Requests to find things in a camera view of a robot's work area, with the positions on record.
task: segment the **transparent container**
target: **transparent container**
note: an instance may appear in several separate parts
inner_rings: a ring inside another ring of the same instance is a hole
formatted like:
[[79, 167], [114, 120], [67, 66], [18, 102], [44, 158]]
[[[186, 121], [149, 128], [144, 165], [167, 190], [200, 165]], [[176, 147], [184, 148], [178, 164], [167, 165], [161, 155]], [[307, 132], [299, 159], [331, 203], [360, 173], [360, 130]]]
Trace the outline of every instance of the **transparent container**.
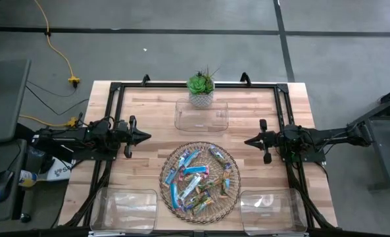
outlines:
[[157, 211], [154, 190], [101, 188], [94, 200], [90, 227], [94, 232], [149, 234]]
[[186, 132], [221, 132], [228, 128], [228, 105], [212, 102], [199, 108], [186, 99], [176, 102], [174, 126]]
[[244, 191], [240, 197], [241, 221], [246, 234], [304, 233], [305, 208], [296, 189]]

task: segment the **woven basket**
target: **woven basket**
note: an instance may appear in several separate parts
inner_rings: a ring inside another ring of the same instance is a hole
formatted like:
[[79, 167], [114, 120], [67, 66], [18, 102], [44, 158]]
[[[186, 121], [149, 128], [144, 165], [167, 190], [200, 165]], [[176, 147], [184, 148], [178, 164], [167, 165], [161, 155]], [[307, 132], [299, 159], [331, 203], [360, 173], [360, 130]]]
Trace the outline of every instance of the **woven basket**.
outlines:
[[[190, 152], [193, 152], [196, 149], [200, 149], [202, 151], [201, 154], [199, 154], [199, 156], [191, 162], [190, 167], [196, 167], [201, 165], [209, 166], [209, 176], [206, 180], [202, 180], [201, 184], [204, 184], [209, 180], [214, 180], [217, 177], [222, 177], [224, 169], [222, 165], [210, 154], [208, 148], [211, 145], [214, 144], [209, 142], [191, 142], [182, 145], [175, 151], [173, 151], [173, 153], [167, 158], [166, 162], [164, 163], [164, 166], [162, 167], [162, 171], [160, 174], [160, 189], [162, 199], [164, 200], [169, 210], [171, 210], [171, 212], [181, 220], [198, 224], [213, 223], [214, 221], [219, 221], [220, 219], [224, 218], [228, 213], [232, 211], [234, 205], [237, 203], [241, 185], [239, 167], [235, 163], [233, 157], [231, 157], [231, 155], [226, 150], [215, 145], [219, 152], [224, 156], [226, 161], [232, 164], [232, 173], [230, 175], [230, 188], [228, 190], [228, 197], [220, 198], [221, 185], [217, 185], [208, 189], [211, 198], [214, 200], [214, 203], [208, 205], [198, 215], [195, 215], [193, 217], [180, 209], [173, 210], [172, 208], [170, 188], [165, 186], [162, 182], [167, 177], [168, 173], [170, 172], [170, 169], [175, 166], [179, 156], [184, 152], [185, 149], [190, 150]], [[189, 182], [178, 182], [178, 191], [180, 192], [184, 190], [188, 184]], [[186, 197], [186, 199], [190, 199], [196, 195], [196, 190], [193, 190], [192, 193]]]

